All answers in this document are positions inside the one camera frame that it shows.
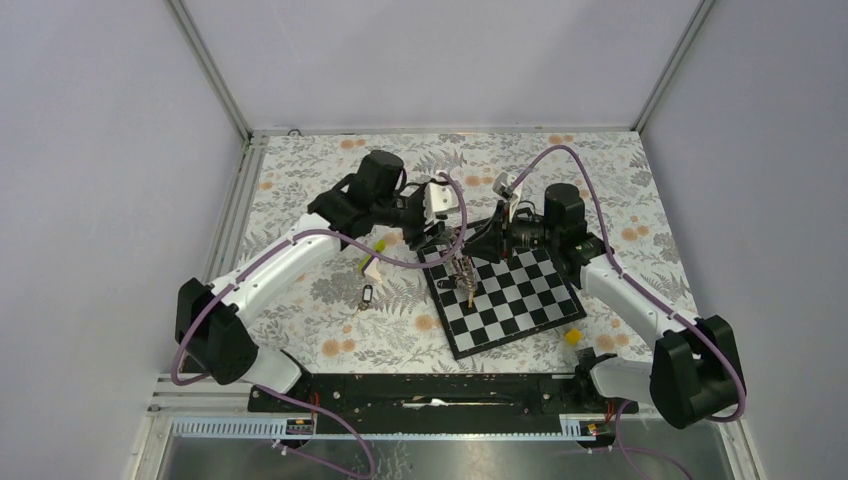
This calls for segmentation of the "metal keyring disc with rings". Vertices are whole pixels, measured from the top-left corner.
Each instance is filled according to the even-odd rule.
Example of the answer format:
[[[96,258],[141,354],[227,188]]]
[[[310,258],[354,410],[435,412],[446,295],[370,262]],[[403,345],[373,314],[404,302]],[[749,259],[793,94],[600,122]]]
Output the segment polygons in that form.
[[[477,288],[473,261],[470,257],[465,256],[461,249],[457,249],[451,259],[451,266],[455,285],[459,290],[465,292],[467,307],[471,309],[474,307]]]

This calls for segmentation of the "black key tag with key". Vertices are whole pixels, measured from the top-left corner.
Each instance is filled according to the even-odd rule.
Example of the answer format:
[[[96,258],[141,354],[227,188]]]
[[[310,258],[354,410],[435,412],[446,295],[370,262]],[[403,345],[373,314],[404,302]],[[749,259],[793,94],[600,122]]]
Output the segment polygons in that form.
[[[365,285],[361,291],[361,298],[357,306],[358,311],[366,311],[371,306],[374,299],[374,288],[372,285]]]

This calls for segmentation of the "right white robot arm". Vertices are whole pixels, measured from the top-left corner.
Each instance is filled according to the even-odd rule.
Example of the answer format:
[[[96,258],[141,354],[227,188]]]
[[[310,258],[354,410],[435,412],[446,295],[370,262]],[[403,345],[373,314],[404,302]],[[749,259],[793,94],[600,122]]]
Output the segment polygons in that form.
[[[529,209],[516,213],[501,200],[462,252],[498,263],[517,250],[542,251],[558,274],[609,307],[647,344],[649,361],[581,355],[572,390],[583,410],[597,412],[612,399],[629,400],[655,407],[678,429],[705,419],[720,421],[729,407],[736,410],[728,418],[738,418],[746,388],[732,327],[718,315],[687,315],[641,285],[606,241],[589,231],[585,207],[578,188],[564,183],[546,188],[540,215]]]

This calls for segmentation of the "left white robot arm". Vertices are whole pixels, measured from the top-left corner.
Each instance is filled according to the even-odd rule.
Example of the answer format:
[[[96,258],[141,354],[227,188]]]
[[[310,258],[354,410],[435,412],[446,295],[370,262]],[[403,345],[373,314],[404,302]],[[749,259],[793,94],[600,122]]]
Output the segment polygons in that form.
[[[444,239],[448,214],[468,214],[461,188],[446,172],[407,188],[404,162],[373,150],[274,243],[245,264],[211,282],[196,278],[179,289],[171,380],[187,386],[205,378],[220,385],[246,381],[272,391],[288,411],[309,401],[305,370],[285,352],[257,345],[249,334],[258,315],[302,275],[356,248],[381,262],[405,269],[414,263],[387,257],[362,243],[377,226],[401,230],[407,246],[419,250]]]

